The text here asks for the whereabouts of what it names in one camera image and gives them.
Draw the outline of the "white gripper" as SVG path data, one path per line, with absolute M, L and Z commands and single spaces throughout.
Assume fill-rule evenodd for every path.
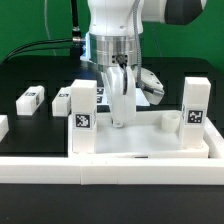
M 124 81 L 124 70 L 119 65 L 108 67 L 101 76 L 113 127 L 122 128 L 136 117 L 137 68 L 127 67 L 127 81 Z M 158 105 L 164 96 L 162 83 L 153 72 L 145 68 L 141 69 L 141 81 L 146 86 L 142 90 L 146 100 L 150 104 Z

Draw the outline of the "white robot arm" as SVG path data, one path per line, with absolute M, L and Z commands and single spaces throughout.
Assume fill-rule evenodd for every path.
M 85 59 L 101 72 L 113 125 L 136 117 L 136 91 L 157 105 L 164 96 L 161 82 L 142 67 L 143 22 L 187 25 L 204 10 L 207 0 L 88 0 L 90 26 Z

